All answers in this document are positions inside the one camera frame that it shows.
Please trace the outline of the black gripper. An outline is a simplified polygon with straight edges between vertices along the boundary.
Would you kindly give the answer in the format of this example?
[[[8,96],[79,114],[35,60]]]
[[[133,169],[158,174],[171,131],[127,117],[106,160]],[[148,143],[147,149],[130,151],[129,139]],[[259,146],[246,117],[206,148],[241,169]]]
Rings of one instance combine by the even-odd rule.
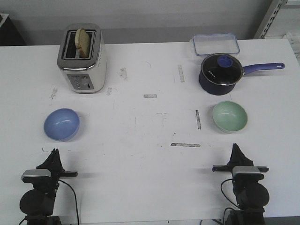
[[[38,172],[43,172],[43,175],[47,175],[46,178],[42,178],[40,183],[47,188],[57,188],[60,178],[77,177],[78,171],[66,171],[61,163],[59,149],[53,149],[49,157],[44,164],[36,167]]]
[[[232,145],[232,152],[227,165],[214,165],[212,168],[213,172],[231,172],[232,175],[239,173],[242,174],[258,174],[266,173],[269,168],[266,166],[253,166],[252,160],[248,159],[237,143]]]

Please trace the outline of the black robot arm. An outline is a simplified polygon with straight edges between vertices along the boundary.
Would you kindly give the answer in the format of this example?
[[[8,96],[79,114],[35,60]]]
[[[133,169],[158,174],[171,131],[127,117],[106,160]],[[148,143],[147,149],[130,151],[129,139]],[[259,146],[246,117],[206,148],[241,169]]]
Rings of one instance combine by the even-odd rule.
[[[66,171],[61,163],[58,149],[53,149],[44,163],[35,169],[25,170],[21,175],[24,183],[33,185],[21,198],[20,210],[26,215],[28,225],[60,225],[60,217],[53,215],[56,193],[62,178],[76,177],[78,171]]]
[[[266,166],[255,166],[253,161],[248,159],[239,146],[234,143],[230,159],[226,165],[214,165],[213,172],[230,172],[231,179],[224,180],[221,185],[221,193],[224,194],[223,184],[232,182],[233,194],[236,203],[232,203],[236,208],[227,207],[229,210],[227,217],[223,217],[223,225],[264,225],[265,220],[263,208],[269,203],[270,195],[266,187],[259,183],[264,179],[264,173],[269,171]]]

